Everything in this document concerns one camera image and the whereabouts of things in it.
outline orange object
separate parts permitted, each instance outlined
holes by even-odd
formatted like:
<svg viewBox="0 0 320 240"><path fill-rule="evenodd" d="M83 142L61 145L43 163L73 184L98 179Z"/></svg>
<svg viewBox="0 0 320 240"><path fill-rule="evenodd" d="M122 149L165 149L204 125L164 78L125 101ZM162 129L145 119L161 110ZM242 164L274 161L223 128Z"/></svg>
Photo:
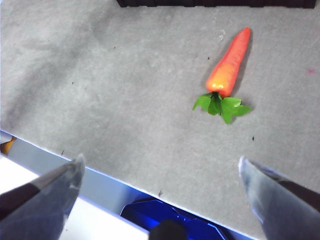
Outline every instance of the orange object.
<svg viewBox="0 0 320 240"><path fill-rule="evenodd" d="M13 136L10 141L2 143L0 145L1 153L5 154L5 155L8 155L8 153L9 153L9 151L11 149L11 146L12 146L12 144L14 144L14 141L16 139L17 138L15 136Z"/></svg>
<svg viewBox="0 0 320 240"><path fill-rule="evenodd" d="M250 28L246 27L235 36L228 51L215 66L206 81L205 87L210 93L218 92L222 98L231 94L236 83L240 64L247 50L250 33Z"/></svg>

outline carrot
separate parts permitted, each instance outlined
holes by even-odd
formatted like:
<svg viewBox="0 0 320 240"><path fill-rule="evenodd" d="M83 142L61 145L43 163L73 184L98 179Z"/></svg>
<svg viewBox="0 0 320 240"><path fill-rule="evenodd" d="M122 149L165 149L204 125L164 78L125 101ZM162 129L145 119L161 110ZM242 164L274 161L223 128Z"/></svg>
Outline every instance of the carrot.
<svg viewBox="0 0 320 240"><path fill-rule="evenodd" d="M250 39L250 28L243 29L232 41L228 51L215 66L208 80L206 89L218 92L222 98L228 97L236 83L240 64L244 58Z"/></svg>
<svg viewBox="0 0 320 240"><path fill-rule="evenodd" d="M206 81L205 86L209 93L201 95L192 110L200 106L211 115L221 115L227 124L231 123L233 116L239 117L251 111L249 106L241 105L240 98L229 97L247 50L250 33L250 28L246 27L235 36L228 51Z"/></svg>

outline gray surface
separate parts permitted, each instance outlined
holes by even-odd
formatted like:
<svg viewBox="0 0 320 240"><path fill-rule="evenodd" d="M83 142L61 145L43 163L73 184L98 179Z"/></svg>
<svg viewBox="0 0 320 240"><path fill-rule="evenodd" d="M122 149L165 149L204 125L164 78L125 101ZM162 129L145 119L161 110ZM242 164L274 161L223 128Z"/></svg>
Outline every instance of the gray surface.
<svg viewBox="0 0 320 240"><path fill-rule="evenodd" d="M233 95L253 112L226 125L191 108L245 26L252 44ZM319 33L319 6L5 0L1 128L69 158L82 152L90 167L264 239L238 159L320 192Z"/></svg>

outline white surface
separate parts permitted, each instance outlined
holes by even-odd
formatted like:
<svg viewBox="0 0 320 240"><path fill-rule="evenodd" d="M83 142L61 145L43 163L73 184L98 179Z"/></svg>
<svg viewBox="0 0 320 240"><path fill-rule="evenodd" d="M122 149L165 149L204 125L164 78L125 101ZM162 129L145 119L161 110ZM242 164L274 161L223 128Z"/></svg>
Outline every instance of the white surface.
<svg viewBox="0 0 320 240"><path fill-rule="evenodd" d="M36 177L37 174L0 155L0 194ZM148 234L78 197L59 238L75 239L147 240Z"/></svg>

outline blue object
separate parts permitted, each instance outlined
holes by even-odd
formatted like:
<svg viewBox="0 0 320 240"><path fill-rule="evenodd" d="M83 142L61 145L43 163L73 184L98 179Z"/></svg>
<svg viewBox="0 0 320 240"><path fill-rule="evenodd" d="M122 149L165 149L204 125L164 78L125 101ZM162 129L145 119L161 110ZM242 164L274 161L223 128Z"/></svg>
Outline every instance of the blue object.
<svg viewBox="0 0 320 240"><path fill-rule="evenodd" d="M189 240L228 240L212 223L158 199L128 204L121 216L148 231L164 220L174 220L184 226Z"/></svg>

